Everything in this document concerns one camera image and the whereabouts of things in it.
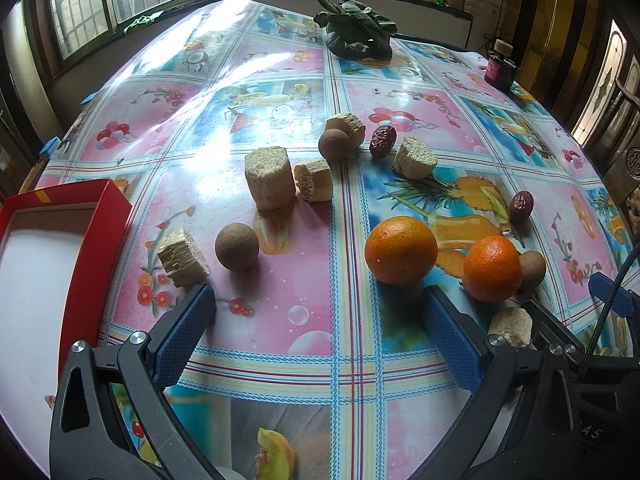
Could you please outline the brown longan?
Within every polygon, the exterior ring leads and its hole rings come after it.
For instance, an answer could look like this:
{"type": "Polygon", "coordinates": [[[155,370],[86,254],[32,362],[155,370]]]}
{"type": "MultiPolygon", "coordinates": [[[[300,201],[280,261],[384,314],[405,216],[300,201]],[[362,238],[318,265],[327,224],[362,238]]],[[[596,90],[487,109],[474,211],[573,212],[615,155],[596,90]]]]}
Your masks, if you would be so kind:
{"type": "Polygon", "coordinates": [[[326,129],[318,141],[318,150],[328,162],[342,160],[350,152],[349,136],[341,129],[326,129]]]}
{"type": "Polygon", "coordinates": [[[518,293],[526,295],[537,288],[546,277],[547,263],[540,252],[530,250],[520,255],[522,267],[522,280],[518,293]]]}
{"type": "Polygon", "coordinates": [[[244,271],[257,261],[258,237],[246,224],[230,223],[216,237],[215,254],[228,270],[244,271]]]}

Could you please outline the red jujube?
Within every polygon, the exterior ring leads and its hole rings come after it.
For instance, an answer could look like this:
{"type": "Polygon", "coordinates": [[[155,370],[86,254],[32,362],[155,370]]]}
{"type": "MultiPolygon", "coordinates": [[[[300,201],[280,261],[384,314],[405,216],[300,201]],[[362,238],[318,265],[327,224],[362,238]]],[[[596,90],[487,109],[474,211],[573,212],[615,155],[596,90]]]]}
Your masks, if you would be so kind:
{"type": "Polygon", "coordinates": [[[375,159],[386,157],[390,154],[397,139],[397,132],[393,126],[382,125],[376,128],[371,136],[369,151],[375,159]]]}
{"type": "Polygon", "coordinates": [[[528,191],[517,192],[510,201],[508,208],[509,220],[513,224],[525,222],[534,208],[534,196],[528,191]]]}

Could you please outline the tall corn cob piece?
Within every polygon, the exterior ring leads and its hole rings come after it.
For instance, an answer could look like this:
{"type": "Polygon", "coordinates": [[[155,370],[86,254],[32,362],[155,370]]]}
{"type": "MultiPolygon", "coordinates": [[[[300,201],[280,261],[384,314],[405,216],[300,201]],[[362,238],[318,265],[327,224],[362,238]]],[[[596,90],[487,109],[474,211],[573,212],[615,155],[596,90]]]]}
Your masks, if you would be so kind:
{"type": "Polygon", "coordinates": [[[250,195],[260,210],[282,208],[296,194],[288,152],[280,146],[258,148],[248,153],[244,174],[250,195]]]}

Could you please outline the floral plastic tablecloth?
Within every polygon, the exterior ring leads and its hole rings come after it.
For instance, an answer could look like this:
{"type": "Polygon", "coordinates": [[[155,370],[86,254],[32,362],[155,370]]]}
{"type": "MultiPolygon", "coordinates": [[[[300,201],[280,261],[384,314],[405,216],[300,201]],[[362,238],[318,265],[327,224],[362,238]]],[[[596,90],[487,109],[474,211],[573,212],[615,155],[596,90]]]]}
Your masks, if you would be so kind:
{"type": "Polygon", "coordinates": [[[388,64],[346,62],[306,16],[250,0],[206,6],[171,26],[80,113],[41,186],[109,178],[131,205],[100,339],[148,330],[180,298],[157,246],[185,228],[207,260],[217,317],[180,382],[166,392],[206,457],[253,478],[258,431],[283,434],[299,479],[405,479],[427,458],[468,393],[421,325],[419,287],[388,287],[364,261],[370,229],[388,218],[425,223],[440,249],[425,283],[480,325],[495,313],[462,288],[471,244],[501,235],[544,256],[533,293],[596,356],[631,356],[616,315],[597,324],[595,273],[614,276],[632,241],[586,153],[525,90],[484,81],[480,55],[393,41],[388,64]],[[331,167],[332,200],[294,198],[259,210],[245,156],[280,146],[292,165],[318,159],[326,120],[355,114],[373,132],[416,136],[437,155],[423,181],[365,145],[331,167]],[[512,197],[534,196],[509,220],[512,197]],[[257,261],[230,271],[215,240],[244,223],[257,261]]]}

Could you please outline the pale corn cob piece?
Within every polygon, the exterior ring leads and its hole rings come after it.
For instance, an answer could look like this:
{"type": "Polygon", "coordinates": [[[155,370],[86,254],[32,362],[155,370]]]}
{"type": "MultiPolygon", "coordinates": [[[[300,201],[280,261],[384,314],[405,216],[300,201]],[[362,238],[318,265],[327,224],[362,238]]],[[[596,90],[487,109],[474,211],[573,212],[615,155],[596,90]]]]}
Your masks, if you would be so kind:
{"type": "Polygon", "coordinates": [[[503,336],[511,347],[527,347],[532,342],[533,319],[523,308],[508,307],[496,313],[488,334],[503,336]]]}

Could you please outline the green cloth on sill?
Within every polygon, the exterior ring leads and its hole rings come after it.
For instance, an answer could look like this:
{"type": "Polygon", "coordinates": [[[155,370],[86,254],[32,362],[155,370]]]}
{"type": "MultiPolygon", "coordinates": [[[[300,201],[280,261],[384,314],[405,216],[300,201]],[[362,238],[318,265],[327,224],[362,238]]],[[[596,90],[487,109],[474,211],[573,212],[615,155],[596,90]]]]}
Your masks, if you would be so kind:
{"type": "Polygon", "coordinates": [[[156,11],[151,14],[142,14],[129,23],[123,30],[124,35],[128,35],[134,30],[146,27],[155,23],[155,21],[163,15],[163,11],[156,11]]]}

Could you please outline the red shallow box tray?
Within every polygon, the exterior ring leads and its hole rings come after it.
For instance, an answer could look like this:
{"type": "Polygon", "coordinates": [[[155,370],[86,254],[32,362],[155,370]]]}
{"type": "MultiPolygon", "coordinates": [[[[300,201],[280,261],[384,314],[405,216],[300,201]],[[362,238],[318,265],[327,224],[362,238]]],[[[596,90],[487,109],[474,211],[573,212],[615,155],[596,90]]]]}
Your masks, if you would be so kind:
{"type": "Polygon", "coordinates": [[[41,472],[67,352],[98,341],[131,205],[111,179],[10,197],[1,208],[1,420],[41,472]]]}

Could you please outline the round corn cob slice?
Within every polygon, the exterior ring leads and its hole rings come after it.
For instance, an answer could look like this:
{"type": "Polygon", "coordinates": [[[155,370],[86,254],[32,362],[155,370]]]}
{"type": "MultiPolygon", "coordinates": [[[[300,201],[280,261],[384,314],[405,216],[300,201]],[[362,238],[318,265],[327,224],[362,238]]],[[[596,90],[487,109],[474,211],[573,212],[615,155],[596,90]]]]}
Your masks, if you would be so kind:
{"type": "Polygon", "coordinates": [[[424,180],[438,164],[436,154],[416,136],[404,136],[393,160],[393,170],[410,180],[424,180]]]}

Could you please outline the large orange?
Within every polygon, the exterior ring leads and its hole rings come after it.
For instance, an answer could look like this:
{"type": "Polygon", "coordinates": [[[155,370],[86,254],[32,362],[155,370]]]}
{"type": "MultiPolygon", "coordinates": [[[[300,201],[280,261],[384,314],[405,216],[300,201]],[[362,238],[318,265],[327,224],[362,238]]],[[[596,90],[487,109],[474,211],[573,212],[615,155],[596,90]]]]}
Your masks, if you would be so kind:
{"type": "Polygon", "coordinates": [[[373,276],[387,285],[409,286],[433,269],[436,238],[422,221],[397,216],[378,223],[364,244],[364,260],[373,276]]]}

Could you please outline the small corn cob chunk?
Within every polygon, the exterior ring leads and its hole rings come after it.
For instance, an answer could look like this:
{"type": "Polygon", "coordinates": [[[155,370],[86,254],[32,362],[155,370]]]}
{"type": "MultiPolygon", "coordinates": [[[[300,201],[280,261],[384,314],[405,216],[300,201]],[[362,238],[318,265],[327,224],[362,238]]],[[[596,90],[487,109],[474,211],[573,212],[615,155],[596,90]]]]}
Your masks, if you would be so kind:
{"type": "Polygon", "coordinates": [[[302,200],[323,203],[332,200],[332,171],[325,159],[300,162],[294,167],[294,181],[302,200]]]}

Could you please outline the dark bottle pink label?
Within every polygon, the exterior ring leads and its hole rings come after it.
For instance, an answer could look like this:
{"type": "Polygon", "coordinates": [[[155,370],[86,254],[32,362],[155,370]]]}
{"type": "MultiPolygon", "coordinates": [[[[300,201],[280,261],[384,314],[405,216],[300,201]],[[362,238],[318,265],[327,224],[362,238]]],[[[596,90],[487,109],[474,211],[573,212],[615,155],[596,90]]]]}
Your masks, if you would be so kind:
{"type": "Polygon", "coordinates": [[[503,93],[509,93],[518,73],[518,66],[512,60],[513,48],[507,42],[497,39],[489,51],[485,70],[485,81],[503,93]]]}

